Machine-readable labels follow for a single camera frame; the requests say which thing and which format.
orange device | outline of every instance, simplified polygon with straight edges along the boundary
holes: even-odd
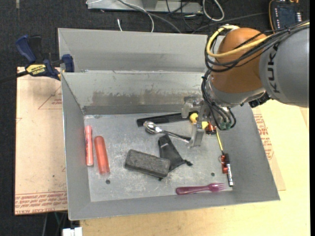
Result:
[[[109,163],[104,138],[102,136],[96,136],[94,138],[94,143],[99,173],[100,174],[109,173],[110,172]]]
[[[86,126],[85,129],[85,151],[87,166],[93,165],[93,141],[92,141],[92,127]]]

gray metal bin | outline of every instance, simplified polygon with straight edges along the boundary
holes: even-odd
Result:
[[[124,168],[129,149],[158,156],[158,138],[138,118],[180,112],[185,99],[201,97],[206,36],[59,29],[60,55],[71,54],[75,72],[62,74],[64,145],[70,220],[176,211],[279,200],[249,106],[233,109],[236,126],[220,132],[230,155],[234,186],[218,193],[178,196],[176,187],[225,182],[216,136],[188,148],[176,138],[182,165],[159,181]],[[111,173],[85,162],[84,126],[105,139]],[[189,121],[162,125],[191,135]]]

electronic device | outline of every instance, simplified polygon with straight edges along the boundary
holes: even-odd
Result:
[[[269,20],[273,31],[289,27],[302,21],[299,0],[271,0]]]

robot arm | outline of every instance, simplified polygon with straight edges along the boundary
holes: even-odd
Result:
[[[282,103],[307,107],[309,26],[309,21],[302,22],[270,36],[249,28],[232,29],[217,54],[210,51],[210,39],[207,59],[216,59],[210,61],[213,66],[208,63],[210,100],[221,107],[233,107],[267,93]]]
[[[228,31],[218,50],[214,43]],[[307,107],[309,100],[310,23],[304,21],[272,35],[250,28],[223,26],[209,37],[205,49],[206,71],[201,85],[203,99],[188,103],[199,108],[190,146],[201,144],[203,122],[220,130],[235,126],[232,108],[252,107],[268,99]]]

pink marker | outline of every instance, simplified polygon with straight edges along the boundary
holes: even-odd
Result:
[[[87,166],[93,165],[93,141],[92,141],[92,127],[90,125],[85,127],[85,150]]]

